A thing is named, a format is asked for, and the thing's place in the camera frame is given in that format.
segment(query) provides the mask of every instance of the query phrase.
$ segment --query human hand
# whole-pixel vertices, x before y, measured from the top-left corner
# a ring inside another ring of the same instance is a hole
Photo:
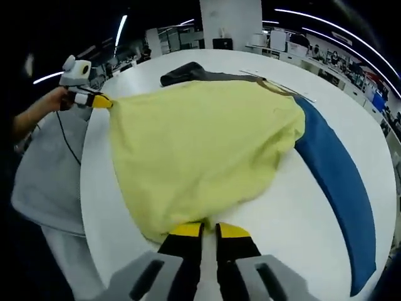
[[[55,112],[61,109],[61,105],[67,109],[71,108],[73,102],[67,98],[67,89],[65,87],[57,87],[43,96],[40,102],[43,109],[47,112]]]

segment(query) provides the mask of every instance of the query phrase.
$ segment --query ceiling light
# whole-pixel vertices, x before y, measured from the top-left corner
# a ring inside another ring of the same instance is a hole
[[[401,98],[401,94],[397,91],[397,89],[396,89],[395,86],[390,82],[390,80],[388,80],[388,78],[385,77],[384,74],[383,74],[374,64],[370,63],[363,55],[357,53],[354,49],[352,49],[352,48],[349,47],[348,45],[346,45],[346,44],[344,44],[344,43],[342,43],[342,42],[340,42],[340,41],[337,41],[336,39],[333,39],[332,37],[327,36],[327,35],[325,35],[325,34],[323,34],[323,33],[319,33],[319,32],[317,32],[317,31],[314,31],[314,30],[312,30],[312,29],[305,28],[305,27],[302,27],[302,29],[303,29],[303,30],[310,31],[311,33],[318,34],[318,35],[320,35],[320,36],[324,36],[325,38],[327,38],[327,39],[329,39],[329,40],[332,40],[332,41],[334,41],[334,42],[336,42],[336,43],[342,45],[342,47],[345,47],[346,49],[352,51],[354,54],[358,55],[361,59],[363,59],[364,61],[366,61],[367,63],[369,63],[369,65],[370,65],[374,70],[376,70],[376,71],[385,79],[385,81],[393,88],[394,92],[398,95],[398,97]]]
[[[124,16],[121,18],[120,27],[118,28],[117,37],[116,37],[116,39],[115,39],[115,46],[116,46],[116,47],[117,47],[117,45],[118,45],[118,42],[120,41],[120,35],[121,35],[122,30],[123,30],[124,23],[125,23],[125,20],[126,20],[126,19],[127,19],[127,15],[124,15]]]
[[[373,48],[372,46],[370,46],[367,42],[363,41],[363,40],[362,40],[361,38],[359,38],[358,36],[356,36],[356,35],[354,35],[353,33],[349,32],[348,30],[346,30],[346,29],[344,29],[344,28],[342,28],[342,27],[340,27],[340,26],[338,26],[338,25],[336,25],[336,24],[334,24],[334,23],[332,23],[332,22],[329,22],[329,21],[327,21],[327,20],[324,20],[324,19],[321,19],[321,18],[318,18],[318,17],[315,17],[315,16],[311,16],[310,14],[304,14],[304,13],[299,13],[299,12],[297,12],[297,11],[288,11],[287,9],[278,9],[278,8],[276,8],[275,11],[281,11],[282,13],[297,14],[297,15],[300,15],[300,16],[312,18],[312,19],[315,19],[315,20],[324,22],[324,23],[326,23],[326,24],[332,25],[332,26],[334,26],[335,28],[344,31],[345,33],[348,33],[350,36],[354,37],[354,38],[357,39],[359,42],[361,42],[361,43],[364,44],[366,47],[368,47],[370,50],[372,50],[374,53],[376,53],[376,55],[378,55],[378,56],[391,68],[391,70],[393,70],[393,72],[397,75],[397,77],[400,78],[400,76],[398,75],[397,71],[395,71],[395,68],[394,68],[394,67],[393,67],[393,66],[392,66],[392,65],[391,65],[391,64],[390,64],[375,48]]]
[[[191,20],[188,20],[188,21],[182,22],[182,23],[180,23],[180,25],[187,24],[187,23],[189,23],[189,22],[192,22],[192,21],[194,21],[194,20],[195,20],[195,19],[191,19]]]
[[[63,74],[63,73],[64,73],[64,71],[61,71],[61,72],[57,72],[57,73],[48,75],[47,77],[42,77],[42,78],[40,78],[40,79],[38,79],[38,80],[35,80],[35,81],[33,82],[33,84],[35,85],[35,84],[37,84],[37,83],[43,82],[44,80],[47,80],[47,79],[49,79],[49,78],[51,78],[51,77],[56,77],[57,75],[61,75],[61,74]]]

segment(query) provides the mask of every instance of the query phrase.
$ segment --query black cable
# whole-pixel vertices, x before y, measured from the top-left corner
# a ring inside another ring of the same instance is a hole
[[[69,143],[68,143],[68,141],[67,141],[67,138],[65,137],[63,124],[61,123],[61,119],[60,119],[60,116],[58,115],[58,112],[56,112],[56,114],[57,114],[58,122],[60,123],[61,132],[63,133],[63,137],[64,137],[65,144],[68,146],[68,149],[69,149],[70,152],[73,154],[73,156],[74,156],[75,160],[77,161],[77,163],[81,166],[81,162],[80,162],[80,161],[78,160],[78,158],[76,157],[75,153],[73,152],[71,146],[69,145]]]

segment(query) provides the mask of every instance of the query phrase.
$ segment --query blue cloth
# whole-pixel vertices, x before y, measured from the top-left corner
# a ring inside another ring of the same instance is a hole
[[[350,295],[354,296],[376,270],[375,223],[370,201],[355,163],[326,120],[303,97],[294,99],[305,113],[305,134],[295,143],[295,149],[337,217],[350,257]]]

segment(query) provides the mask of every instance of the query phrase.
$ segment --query white pillar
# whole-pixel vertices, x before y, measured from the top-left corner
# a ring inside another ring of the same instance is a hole
[[[157,32],[157,28],[152,28],[146,30],[146,41],[149,45],[149,48],[152,50],[150,54],[151,58],[156,58],[158,56],[162,56],[162,45],[160,44],[159,34]]]
[[[205,47],[215,38],[232,38],[234,50],[246,51],[252,34],[262,32],[261,0],[199,0]]]

